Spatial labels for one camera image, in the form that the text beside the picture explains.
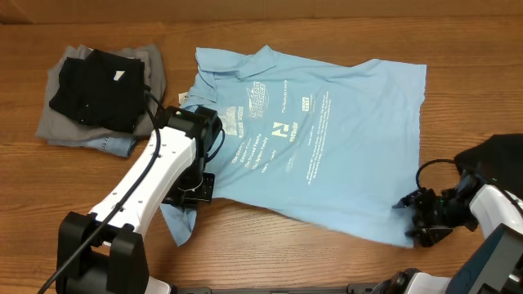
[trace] light blue shirt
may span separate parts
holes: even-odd
[[[198,48],[196,59],[184,108],[215,109],[226,132],[206,167],[216,175],[214,198],[413,246],[405,237],[412,212],[391,207],[416,189],[426,65],[344,67],[268,46],[250,56]],[[180,210],[162,210],[177,239],[180,224],[169,219]]]

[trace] gray folded shirt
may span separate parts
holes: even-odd
[[[47,71],[48,80],[46,86],[46,95],[42,117],[40,118],[40,123],[38,124],[36,136],[47,139],[48,143],[50,144],[53,144],[53,142],[60,142],[58,145],[85,147],[92,146],[89,144],[81,145],[82,141],[87,142],[90,139],[100,139],[101,137],[128,138],[133,136],[148,136],[153,131],[153,124],[150,121],[149,115],[147,113],[142,114],[138,118],[138,124],[136,125],[133,134],[127,134],[118,131],[111,131],[103,127],[89,127],[78,124],[49,107],[49,100],[51,100],[60,87],[60,84],[58,83],[58,75],[64,64],[64,61],[67,59],[67,57],[85,59],[89,53],[91,53],[91,49],[85,47],[84,45],[81,45],[78,47],[78,49],[67,47],[58,64]],[[166,87],[166,80],[165,73],[163,71],[162,56],[154,44],[136,49],[125,48],[121,51],[112,53],[124,57],[140,58],[145,63],[145,84],[150,86],[151,93],[153,93],[160,101],[162,101],[163,93]],[[158,106],[154,101],[151,100],[149,102],[149,107],[153,114],[155,114]]]

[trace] black folded shirt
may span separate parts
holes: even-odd
[[[146,107],[144,68],[138,59],[99,50],[85,60],[68,58],[49,106],[83,125],[132,133]]]

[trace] wooden surface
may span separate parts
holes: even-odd
[[[495,133],[523,131],[523,18],[459,17],[180,24],[0,26],[0,293],[35,293],[55,269],[57,228],[118,184],[130,159],[46,145],[34,137],[47,69],[67,45],[102,50],[155,42],[163,53],[167,104],[194,81],[196,47],[276,51],[357,65],[371,58],[428,64],[421,157],[452,158]],[[434,167],[422,182],[457,180]],[[216,201],[176,247],[157,215],[145,239],[150,273],[178,286],[341,286],[418,267],[451,276],[479,247],[458,229],[433,248],[402,249]]]
[[[521,0],[0,0],[16,24],[522,15]]]

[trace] stack of folded clothes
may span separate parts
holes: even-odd
[[[145,108],[156,114],[158,105],[144,91],[161,103],[166,85],[155,45],[112,53],[67,47],[47,75],[36,136],[48,144],[128,157],[137,140],[153,131]]]

